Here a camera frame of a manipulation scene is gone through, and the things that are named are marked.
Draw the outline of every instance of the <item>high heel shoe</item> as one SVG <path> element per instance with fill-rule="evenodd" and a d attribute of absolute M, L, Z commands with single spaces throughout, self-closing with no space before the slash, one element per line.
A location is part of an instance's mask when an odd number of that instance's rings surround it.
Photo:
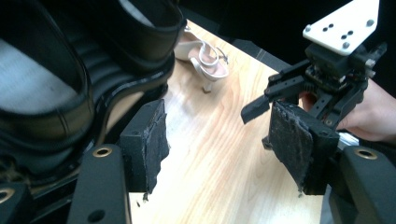
<path fill-rule="evenodd" d="M 175 47 L 175 57 L 182 61 L 190 61 L 196 72 L 203 78 L 204 92 L 211 92 L 212 85 L 217 80 L 229 75 L 227 56 L 219 48 L 197 37 L 189 27 L 184 30 Z"/>

